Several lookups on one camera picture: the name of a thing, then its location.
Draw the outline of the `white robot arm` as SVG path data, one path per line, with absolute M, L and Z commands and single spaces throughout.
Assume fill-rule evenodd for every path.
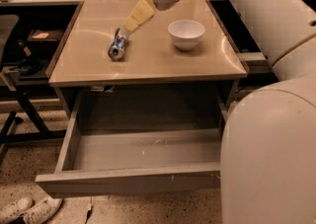
M 179 0 L 151 0 L 165 10 Z M 302 0 L 229 0 L 278 81 L 230 113 L 221 154 L 223 224 L 315 224 L 315 13 Z

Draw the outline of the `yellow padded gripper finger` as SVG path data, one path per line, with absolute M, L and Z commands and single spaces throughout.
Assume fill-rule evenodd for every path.
M 156 6 L 152 0 L 139 0 L 128 17 L 119 27 L 119 34 L 129 37 L 138 28 L 148 22 L 156 12 Z

